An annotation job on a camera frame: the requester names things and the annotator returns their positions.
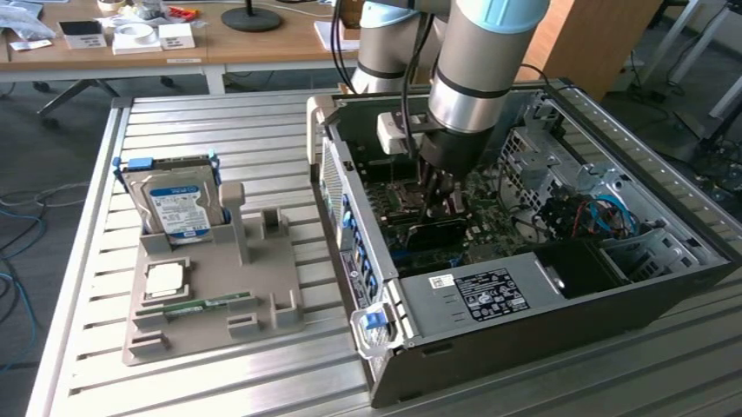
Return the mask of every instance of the office chair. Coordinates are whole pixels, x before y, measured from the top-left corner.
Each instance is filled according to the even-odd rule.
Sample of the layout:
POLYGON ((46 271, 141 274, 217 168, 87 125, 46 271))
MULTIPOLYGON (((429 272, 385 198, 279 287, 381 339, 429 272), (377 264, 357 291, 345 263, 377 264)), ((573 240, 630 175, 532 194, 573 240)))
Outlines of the office chair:
MULTIPOLYGON (((175 81, 169 76, 161 76, 161 84, 169 88, 173 88, 175 85, 175 81)), ((119 97, 119 93, 117 90, 103 81, 102 79, 93 79, 93 80, 79 80, 77 81, 55 99, 47 103, 47 105, 36 112, 40 116, 42 125, 48 129, 56 129, 59 127, 59 120, 54 117, 48 117, 48 114, 65 103, 70 101, 73 97, 81 94, 89 87, 98 87, 109 93, 111 98, 119 97)), ((50 87, 47 83, 34 82, 34 89, 40 91, 42 93, 47 93, 50 91, 50 87)))

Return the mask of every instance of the black lamp base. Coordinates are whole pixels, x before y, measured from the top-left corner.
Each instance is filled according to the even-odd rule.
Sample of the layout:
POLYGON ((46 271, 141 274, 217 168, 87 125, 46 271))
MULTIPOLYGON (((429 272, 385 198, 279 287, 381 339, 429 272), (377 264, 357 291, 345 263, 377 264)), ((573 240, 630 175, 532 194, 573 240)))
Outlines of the black lamp base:
POLYGON ((247 8, 239 7, 222 14, 222 23, 242 32, 266 32, 281 26, 283 19, 279 14, 266 9, 253 9, 253 16, 247 8))

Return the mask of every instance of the hard drive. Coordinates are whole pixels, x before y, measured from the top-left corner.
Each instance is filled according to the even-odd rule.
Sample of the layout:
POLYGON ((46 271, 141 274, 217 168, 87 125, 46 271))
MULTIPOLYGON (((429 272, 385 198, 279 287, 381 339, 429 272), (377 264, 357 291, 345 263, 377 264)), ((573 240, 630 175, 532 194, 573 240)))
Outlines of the hard drive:
POLYGON ((226 223, 217 156, 137 158, 118 176, 149 234, 166 233, 177 245, 211 239, 211 227, 226 223))

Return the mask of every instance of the robotic arm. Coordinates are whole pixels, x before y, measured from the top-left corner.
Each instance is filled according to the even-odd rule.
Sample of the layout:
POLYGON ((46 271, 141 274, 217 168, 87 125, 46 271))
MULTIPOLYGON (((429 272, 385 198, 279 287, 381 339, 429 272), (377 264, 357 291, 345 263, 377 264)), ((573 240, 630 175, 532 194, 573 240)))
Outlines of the robotic arm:
MULTIPOLYGON (((436 21, 436 39, 446 37, 441 47, 438 68, 433 81, 429 99, 429 120, 440 129, 429 131, 422 138, 419 148, 419 181, 429 191, 426 203, 429 216, 454 215, 465 211, 461 198, 461 187, 472 172, 490 139, 493 128, 500 119, 506 95, 513 86, 521 63, 536 27, 549 10, 550 0, 378 0, 367 2, 362 19, 361 55, 358 77, 367 79, 369 63, 375 57, 381 59, 383 48, 395 48, 389 40, 379 43, 367 35, 371 18, 386 10, 381 19, 394 24, 407 23, 415 28, 419 11, 446 10, 450 5, 448 27, 445 18, 436 21)), ((429 41, 429 55, 438 52, 438 42, 429 41)), ((421 62, 426 62, 423 50, 421 62)), ((397 70, 402 82, 406 62, 399 59, 397 70)), ((385 76, 377 71, 374 76, 385 76)), ((377 83, 377 91, 394 91, 399 83, 377 83)))

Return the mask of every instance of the aluminum workbench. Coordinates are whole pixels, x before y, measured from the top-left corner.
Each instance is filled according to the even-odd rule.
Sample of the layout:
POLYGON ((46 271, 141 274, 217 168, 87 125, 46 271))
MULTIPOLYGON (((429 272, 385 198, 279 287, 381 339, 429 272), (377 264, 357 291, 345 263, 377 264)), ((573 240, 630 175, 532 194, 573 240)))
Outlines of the aluminum workbench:
POLYGON ((310 188, 306 99, 329 90, 137 99, 111 111, 28 415, 724 415, 742 408, 742 277, 646 329, 398 407, 367 384, 310 188), (302 333, 137 367, 122 363, 141 221, 111 158, 221 155, 243 215, 290 219, 302 333))

